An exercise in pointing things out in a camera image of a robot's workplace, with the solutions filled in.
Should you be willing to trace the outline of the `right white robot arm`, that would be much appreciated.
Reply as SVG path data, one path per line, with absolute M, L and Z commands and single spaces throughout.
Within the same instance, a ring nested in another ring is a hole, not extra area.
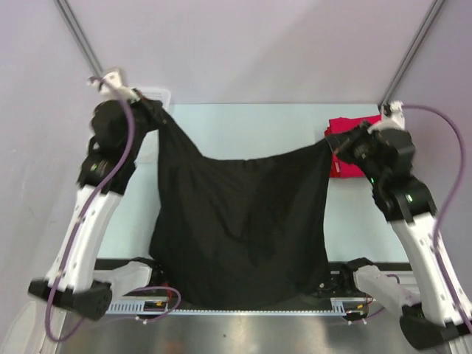
M 364 122 L 326 138 L 333 155 L 357 166 L 372 185 L 372 197 L 400 240 L 417 284 L 404 288 L 365 258 L 345 264 L 340 286 L 349 296 L 364 292 L 399 321 L 407 342 L 416 350 L 447 346 L 452 353 L 470 353 L 471 302 L 459 295 L 437 231 L 439 215 L 428 187 L 412 174 L 415 146 L 411 135 L 395 125 Z

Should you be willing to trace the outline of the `black t shirt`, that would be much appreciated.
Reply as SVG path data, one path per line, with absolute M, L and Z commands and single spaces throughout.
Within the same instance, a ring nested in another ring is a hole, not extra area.
M 161 206 L 149 253 L 184 301 L 254 310 L 329 280 L 325 140 L 265 158 L 211 159 L 160 103 L 153 113 Z

